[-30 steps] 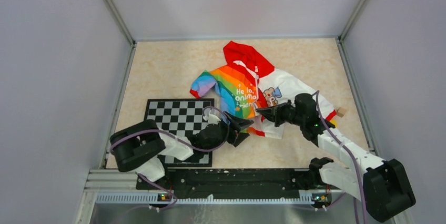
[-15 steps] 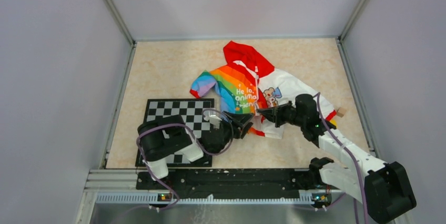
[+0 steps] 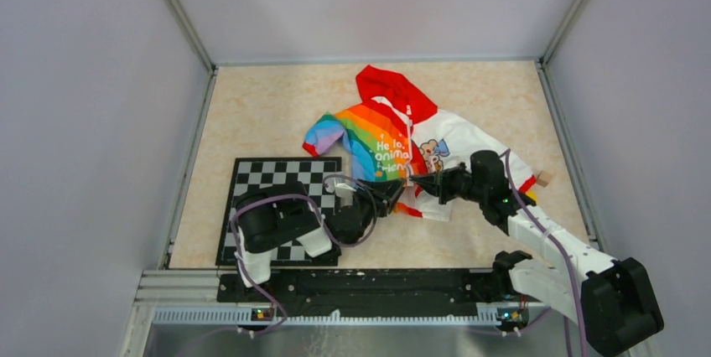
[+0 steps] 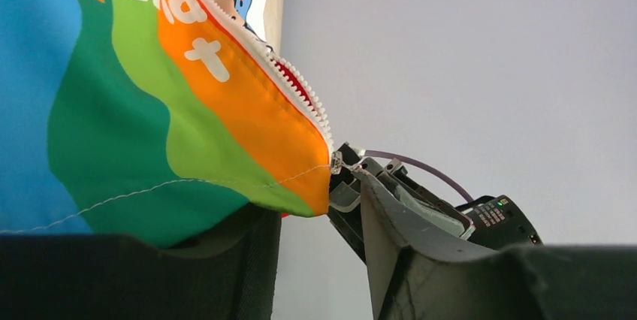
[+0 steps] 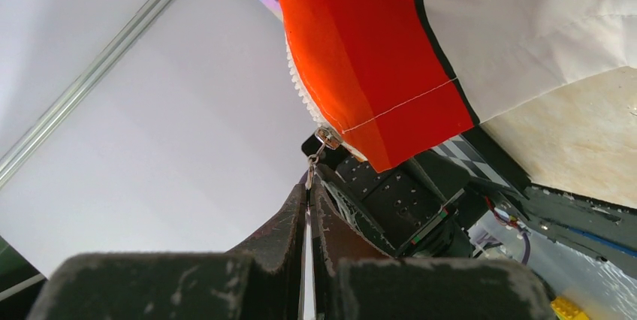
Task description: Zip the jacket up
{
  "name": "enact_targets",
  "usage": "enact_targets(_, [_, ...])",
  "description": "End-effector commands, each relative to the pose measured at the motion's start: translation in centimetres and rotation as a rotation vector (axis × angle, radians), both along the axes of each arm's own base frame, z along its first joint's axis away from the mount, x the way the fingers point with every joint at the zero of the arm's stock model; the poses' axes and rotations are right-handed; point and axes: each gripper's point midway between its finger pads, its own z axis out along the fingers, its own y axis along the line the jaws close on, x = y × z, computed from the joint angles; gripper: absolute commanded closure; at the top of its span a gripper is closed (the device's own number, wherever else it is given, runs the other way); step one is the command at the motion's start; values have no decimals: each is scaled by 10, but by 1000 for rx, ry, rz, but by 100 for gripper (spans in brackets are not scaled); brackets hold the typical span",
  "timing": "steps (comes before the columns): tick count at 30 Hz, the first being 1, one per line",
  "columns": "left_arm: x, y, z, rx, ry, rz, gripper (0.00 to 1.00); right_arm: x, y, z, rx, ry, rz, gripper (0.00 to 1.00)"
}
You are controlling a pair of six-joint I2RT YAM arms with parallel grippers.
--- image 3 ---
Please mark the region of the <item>rainbow and white kids jacket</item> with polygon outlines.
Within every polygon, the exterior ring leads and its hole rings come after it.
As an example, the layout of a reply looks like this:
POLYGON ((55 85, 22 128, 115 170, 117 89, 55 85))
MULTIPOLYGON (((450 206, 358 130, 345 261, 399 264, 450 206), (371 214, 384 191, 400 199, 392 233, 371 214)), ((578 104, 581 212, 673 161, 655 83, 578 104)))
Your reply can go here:
POLYGON ((467 163, 477 151, 507 147, 472 122, 437 106, 404 75, 368 65, 355 78, 361 101, 325 113, 305 134, 313 157, 340 143, 355 179, 381 182, 467 163))

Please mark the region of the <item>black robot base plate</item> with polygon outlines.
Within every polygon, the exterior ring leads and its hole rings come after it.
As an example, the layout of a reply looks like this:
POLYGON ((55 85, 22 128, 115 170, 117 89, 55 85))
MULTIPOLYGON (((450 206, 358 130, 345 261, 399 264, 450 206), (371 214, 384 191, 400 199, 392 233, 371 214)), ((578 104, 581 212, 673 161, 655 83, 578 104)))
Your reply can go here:
POLYGON ((237 273, 221 276, 220 303, 275 298, 291 317, 473 317, 484 305, 517 302, 519 295, 491 269, 275 269, 262 295, 237 273))

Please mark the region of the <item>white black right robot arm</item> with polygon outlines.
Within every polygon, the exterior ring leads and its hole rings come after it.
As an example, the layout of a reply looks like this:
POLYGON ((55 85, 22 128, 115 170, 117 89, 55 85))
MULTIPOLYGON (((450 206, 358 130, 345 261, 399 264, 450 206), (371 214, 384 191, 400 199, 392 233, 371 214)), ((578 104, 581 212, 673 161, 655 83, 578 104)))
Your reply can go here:
POLYGON ((580 351, 618 356, 665 327, 646 268, 615 258, 571 234, 514 183, 511 152, 478 151, 460 164, 410 179, 440 204, 463 199, 479 205, 491 225, 541 257, 501 256, 491 278, 494 294, 531 296, 576 324, 580 351))

